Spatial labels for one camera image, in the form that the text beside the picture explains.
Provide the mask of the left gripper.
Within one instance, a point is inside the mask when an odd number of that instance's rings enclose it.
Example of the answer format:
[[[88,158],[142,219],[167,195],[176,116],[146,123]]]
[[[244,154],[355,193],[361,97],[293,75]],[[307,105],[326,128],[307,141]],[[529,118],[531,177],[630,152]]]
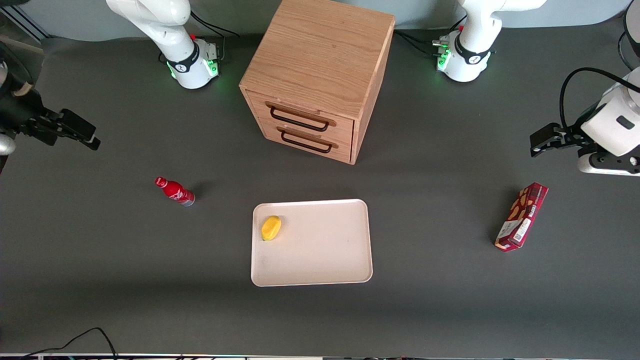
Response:
[[[596,112],[582,127],[571,125],[566,132],[560,124],[549,123],[532,133],[531,157],[569,147],[597,150],[598,145],[615,157],[622,157],[639,143],[639,93],[616,84],[601,98]]]

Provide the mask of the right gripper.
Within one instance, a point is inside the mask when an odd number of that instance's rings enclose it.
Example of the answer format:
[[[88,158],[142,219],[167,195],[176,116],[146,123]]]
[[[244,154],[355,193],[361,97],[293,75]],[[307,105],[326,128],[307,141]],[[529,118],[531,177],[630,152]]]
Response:
[[[48,146],[57,143],[58,130],[92,151],[97,151],[101,145],[96,126],[70,109],[46,114],[38,91],[14,75],[5,75],[1,80],[0,127],[2,132],[18,133],[20,130],[25,136]]]

